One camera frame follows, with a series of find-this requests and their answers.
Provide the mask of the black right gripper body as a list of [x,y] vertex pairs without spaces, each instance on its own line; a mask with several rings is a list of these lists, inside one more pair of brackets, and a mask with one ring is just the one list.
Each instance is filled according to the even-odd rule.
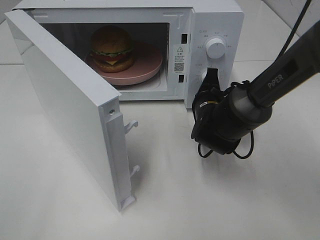
[[230,147],[232,116],[230,115],[229,93],[216,87],[197,93],[192,104],[195,124],[191,138],[206,147]]

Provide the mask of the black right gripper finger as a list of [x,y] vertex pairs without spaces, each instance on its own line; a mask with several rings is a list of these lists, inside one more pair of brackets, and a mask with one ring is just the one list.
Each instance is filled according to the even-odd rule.
[[215,68],[207,68],[198,93],[210,93],[215,85]]
[[221,93],[220,83],[219,83],[219,77],[218,77],[218,69],[213,68],[212,70],[212,88],[211,92],[215,94]]

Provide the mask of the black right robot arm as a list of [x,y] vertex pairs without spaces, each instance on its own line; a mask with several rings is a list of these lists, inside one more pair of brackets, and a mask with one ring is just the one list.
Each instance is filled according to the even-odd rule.
[[208,68],[192,102],[191,138],[210,152],[234,153],[242,137],[271,118],[277,100],[319,72],[318,22],[253,81],[221,90],[218,69]]

